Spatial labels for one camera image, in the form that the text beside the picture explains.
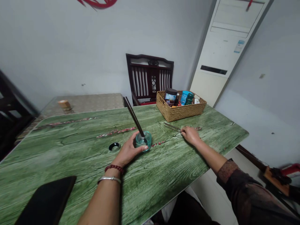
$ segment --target silver bangle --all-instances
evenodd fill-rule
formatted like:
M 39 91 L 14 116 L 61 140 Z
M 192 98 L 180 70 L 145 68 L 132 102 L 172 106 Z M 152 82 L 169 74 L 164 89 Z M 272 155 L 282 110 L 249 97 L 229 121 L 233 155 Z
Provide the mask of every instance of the silver bangle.
M 98 180 L 97 184 L 99 184 L 101 180 L 115 180 L 115 181 L 118 181 L 119 183 L 121 183 L 121 180 L 118 179 L 118 178 L 115 178 L 115 177 L 101 177 L 101 178 Z

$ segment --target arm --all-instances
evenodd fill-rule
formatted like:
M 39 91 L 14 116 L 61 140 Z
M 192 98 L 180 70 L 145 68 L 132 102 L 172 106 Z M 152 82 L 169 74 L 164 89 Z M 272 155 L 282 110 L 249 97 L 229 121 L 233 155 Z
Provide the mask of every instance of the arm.
M 213 148 L 205 144 L 199 137 L 198 132 L 192 127 L 184 127 L 181 129 L 182 136 L 187 142 L 195 146 L 198 152 L 204 157 L 213 172 L 217 175 L 227 159 L 217 153 Z
M 226 191 L 239 224 L 299 224 L 294 215 L 256 180 L 205 144 L 192 127 L 181 129 L 182 136 L 204 157 Z
M 117 157 L 111 163 L 112 165 L 124 168 L 137 154 L 148 149 L 148 146 L 134 148 L 133 140 L 137 134 L 138 131 L 124 143 Z M 121 173 L 119 170 L 111 168 L 105 172 L 104 176 L 120 179 Z M 115 180 L 101 180 L 77 225 L 119 224 L 119 202 L 119 182 Z

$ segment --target black phone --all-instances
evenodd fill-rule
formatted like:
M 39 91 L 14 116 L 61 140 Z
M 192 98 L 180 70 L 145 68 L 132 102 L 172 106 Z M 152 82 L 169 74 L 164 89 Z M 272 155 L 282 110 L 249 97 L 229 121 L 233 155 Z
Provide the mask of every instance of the black phone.
M 65 177 L 40 186 L 16 221 L 15 225 L 58 224 L 76 181 Z

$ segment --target gray wall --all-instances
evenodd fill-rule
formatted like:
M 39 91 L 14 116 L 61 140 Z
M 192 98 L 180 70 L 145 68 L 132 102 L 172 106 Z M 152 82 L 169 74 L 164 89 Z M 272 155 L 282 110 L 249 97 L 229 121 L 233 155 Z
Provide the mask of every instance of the gray wall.
M 183 90 L 210 6 L 119 0 L 95 11 L 76 0 L 0 1 L 0 68 L 38 110 L 59 95 L 130 96 L 125 53 L 174 61 L 173 87 Z
M 273 2 L 216 105 L 249 131 L 241 145 L 273 167 L 300 162 L 299 9 L 299 0 Z

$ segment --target wrist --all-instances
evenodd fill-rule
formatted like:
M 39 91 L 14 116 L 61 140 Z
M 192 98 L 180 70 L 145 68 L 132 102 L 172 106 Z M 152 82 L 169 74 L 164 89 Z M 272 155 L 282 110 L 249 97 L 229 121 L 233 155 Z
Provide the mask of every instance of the wrist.
M 116 177 L 120 178 L 121 177 L 121 172 L 116 169 L 116 168 L 109 168 L 104 174 L 105 177 Z
M 203 148 L 203 146 L 205 145 L 204 141 L 202 141 L 201 139 L 199 139 L 195 144 L 195 148 L 198 150 L 198 152 L 200 152 Z
M 122 168 L 124 168 L 124 167 L 126 166 L 125 163 L 120 162 L 120 161 L 118 161 L 118 160 L 113 160 L 112 163 L 111 163 L 111 165 L 120 166 L 120 167 L 122 167 Z

